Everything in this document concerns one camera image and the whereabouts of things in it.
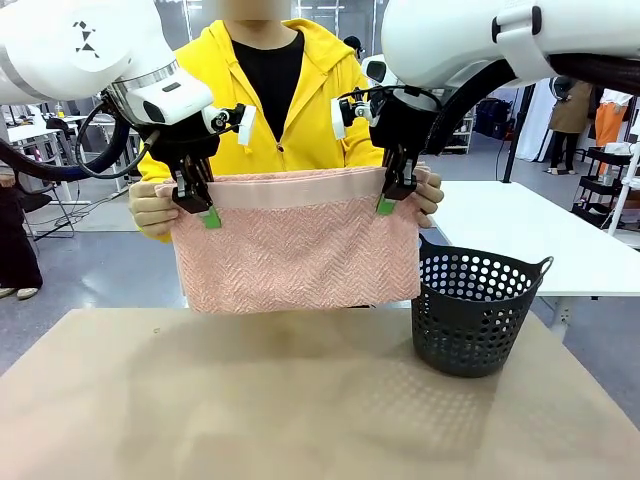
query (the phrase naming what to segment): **black pants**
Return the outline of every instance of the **black pants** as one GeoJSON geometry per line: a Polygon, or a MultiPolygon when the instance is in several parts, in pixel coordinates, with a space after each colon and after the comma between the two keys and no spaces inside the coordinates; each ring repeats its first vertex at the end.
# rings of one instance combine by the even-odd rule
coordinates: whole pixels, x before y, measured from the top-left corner
{"type": "Polygon", "coordinates": [[[18,192],[0,187],[0,287],[40,288],[36,255],[22,228],[24,215],[18,192]]]}
{"type": "Polygon", "coordinates": [[[573,157],[576,156],[578,148],[579,133],[562,133],[556,132],[556,142],[553,145],[553,156],[551,158],[551,168],[558,168],[562,163],[562,151],[564,142],[567,141],[567,170],[573,170],[573,157]]]}

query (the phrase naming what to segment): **black metal rack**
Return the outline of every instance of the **black metal rack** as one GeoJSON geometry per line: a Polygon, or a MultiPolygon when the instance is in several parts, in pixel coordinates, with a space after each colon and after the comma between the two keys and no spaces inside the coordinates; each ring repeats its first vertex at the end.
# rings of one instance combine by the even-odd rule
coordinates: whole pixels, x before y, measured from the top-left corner
{"type": "Polygon", "coordinates": [[[631,155],[612,155],[605,153],[602,148],[590,148],[586,154],[587,157],[593,159],[589,173],[580,179],[580,187],[582,188],[581,200],[573,205],[571,212],[584,221],[589,222],[598,228],[605,228],[610,221],[611,212],[613,212],[616,198],[622,191],[622,173],[623,167],[629,166],[631,163],[631,155]],[[611,185],[605,185],[599,181],[599,172],[603,164],[620,167],[618,169],[618,177],[614,178],[611,185]],[[594,195],[609,197],[608,203],[600,203],[593,201],[594,195]]]}

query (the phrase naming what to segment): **black shirt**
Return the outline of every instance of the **black shirt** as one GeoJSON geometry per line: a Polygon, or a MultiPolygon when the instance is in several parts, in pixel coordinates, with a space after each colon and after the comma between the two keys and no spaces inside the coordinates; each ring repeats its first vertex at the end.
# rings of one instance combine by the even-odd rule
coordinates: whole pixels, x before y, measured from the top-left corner
{"type": "Polygon", "coordinates": [[[232,43],[240,67],[262,103],[267,123],[276,140],[280,141],[300,80],[304,35],[298,32],[293,42],[275,50],[259,50],[238,42],[232,43]]]}

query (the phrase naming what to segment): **pink towel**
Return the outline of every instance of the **pink towel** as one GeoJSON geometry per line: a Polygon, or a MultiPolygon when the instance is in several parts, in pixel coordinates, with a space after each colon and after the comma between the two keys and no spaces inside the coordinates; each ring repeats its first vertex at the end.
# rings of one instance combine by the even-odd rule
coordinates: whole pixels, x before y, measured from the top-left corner
{"type": "Polygon", "coordinates": [[[384,176],[366,167],[216,178],[222,228],[182,211],[171,232],[189,306],[245,314],[417,297],[419,209],[409,198],[379,215],[384,176]]]}

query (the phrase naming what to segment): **yellow hoodie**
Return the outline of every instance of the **yellow hoodie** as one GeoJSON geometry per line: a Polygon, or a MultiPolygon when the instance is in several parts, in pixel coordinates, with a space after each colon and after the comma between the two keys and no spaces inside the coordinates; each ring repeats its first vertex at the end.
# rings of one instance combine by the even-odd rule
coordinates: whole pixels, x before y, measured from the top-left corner
{"type": "MultiPolygon", "coordinates": [[[[238,145],[235,133],[223,135],[218,154],[210,159],[213,173],[381,165],[382,150],[371,144],[365,120],[356,120],[342,141],[335,139],[331,125],[331,99],[355,87],[367,88],[353,50],[313,22],[297,19],[284,25],[304,34],[305,47],[300,80],[280,142],[271,132],[260,99],[240,68],[222,21],[213,23],[200,38],[176,53],[180,66],[209,86],[216,107],[232,108],[243,103],[258,108],[249,146],[238,145]]],[[[171,176],[165,164],[150,156],[141,162],[140,172],[143,180],[151,182],[162,182],[171,176]]]]}

